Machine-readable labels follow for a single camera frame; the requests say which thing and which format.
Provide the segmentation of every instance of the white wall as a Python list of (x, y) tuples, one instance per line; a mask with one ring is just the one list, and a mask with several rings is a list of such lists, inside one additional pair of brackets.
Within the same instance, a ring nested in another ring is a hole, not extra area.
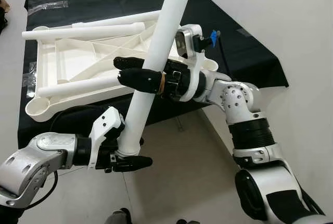
[[(262, 110), (304, 189), (333, 216), (332, 0), (213, 1), (279, 58), (290, 88), (262, 89)], [(231, 151), (224, 115), (204, 111)]]

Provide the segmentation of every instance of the white pipe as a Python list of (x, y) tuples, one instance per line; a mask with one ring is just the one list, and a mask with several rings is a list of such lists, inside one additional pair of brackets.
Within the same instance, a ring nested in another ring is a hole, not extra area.
[(105, 26), (105, 25), (118, 25), (118, 24), (130, 24), (134, 22), (145, 22), (145, 21), (157, 21), (160, 15), (160, 10), (150, 11), (146, 13), (134, 14), (124, 17), (116, 17), (110, 19), (104, 19), (93, 22), (77, 22), (73, 23), (72, 27), (95, 27), (95, 26)]
[[(188, 0), (164, 0), (143, 68), (162, 71), (169, 57), (178, 26)], [(134, 91), (125, 120), (125, 129), (118, 140), (120, 156), (137, 155), (140, 138), (154, 100), (154, 94)]]
[(98, 77), (42, 87), (38, 89), (37, 95), (40, 97), (51, 97), (56, 95), (82, 94), (119, 85), (117, 76)]
[(25, 40), (43, 40), (59, 38), (105, 38), (111, 36), (139, 34), (145, 29), (143, 22), (103, 27), (83, 27), (69, 29), (33, 30), (22, 32)]

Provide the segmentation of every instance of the black rubber joint cover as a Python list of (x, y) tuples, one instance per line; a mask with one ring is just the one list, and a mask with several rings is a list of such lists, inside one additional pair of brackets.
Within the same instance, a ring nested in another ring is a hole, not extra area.
[(273, 145), (274, 139), (266, 118), (229, 125), (237, 150)]

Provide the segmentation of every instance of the white tube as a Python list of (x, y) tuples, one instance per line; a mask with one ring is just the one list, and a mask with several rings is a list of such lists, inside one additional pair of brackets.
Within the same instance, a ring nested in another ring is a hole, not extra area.
[[(178, 26), (188, 0), (164, 0), (143, 68), (162, 71), (169, 57)], [(154, 94), (134, 91), (125, 120), (125, 129), (118, 140), (120, 156), (137, 155), (140, 138), (154, 100)]]
[(51, 97), (56, 95), (82, 94), (119, 85), (117, 76), (98, 77), (39, 88), (37, 95), (40, 97)]
[(134, 14), (124, 17), (116, 17), (105, 20), (93, 21), (93, 22), (77, 22), (73, 23), (72, 27), (95, 27), (95, 26), (105, 26), (105, 25), (119, 25), (119, 24), (130, 24), (134, 22), (144, 22), (144, 21), (157, 21), (160, 15), (160, 10), (150, 11), (146, 13)]
[(25, 40), (59, 39), (59, 38), (105, 38), (139, 34), (145, 29), (143, 22), (103, 27), (84, 27), (69, 29), (33, 30), (22, 32)]

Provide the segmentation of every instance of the black tablecloth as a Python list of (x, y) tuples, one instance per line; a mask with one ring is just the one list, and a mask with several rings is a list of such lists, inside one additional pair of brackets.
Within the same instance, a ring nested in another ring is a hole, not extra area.
[[(25, 8), (37, 5), (67, 1), (68, 7), (39, 10), (28, 16), (27, 30), (37, 26), (56, 27), (75, 22), (88, 22), (112, 17), (143, 13), (161, 9), (163, 0), (26, 0)], [(203, 35), (209, 36), (213, 29), (221, 31), (225, 55), (233, 76), (239, 81), (251, 82), (258, 87), (288, 86), (278, 59), (254, 37), (242, 32), (242, 27), (222, 11), (211, 0), (189, 0), (181, 21), (200, 24)], [(208, 49), (206, 56), (217, 61), (219, 71), (224, 72), (221, 54), (218, 48)], [(26, 41), (23, 73), (29, 72), (31, 62), (37, 59), (37, 42)], [(112, 98), (96, 105), (116, 107), (126, 115), (132, 94)], [(47, 122), (35, 122), (24, 111), (30, 98), (27, 87), (22, 88), (18, 143), (22, 148), (35, 135), (46, 132), (52, 119)], [(174, 103), (156, 96), (147, 124), (165, 120), (205, 106), (187, 102)], [(64, 133), (81, 133), (88, 135), (92, 122), (100, 115), (98, 110), (85, 109), (76, 113), (65, 114), (55, 127), (55, 131)]]

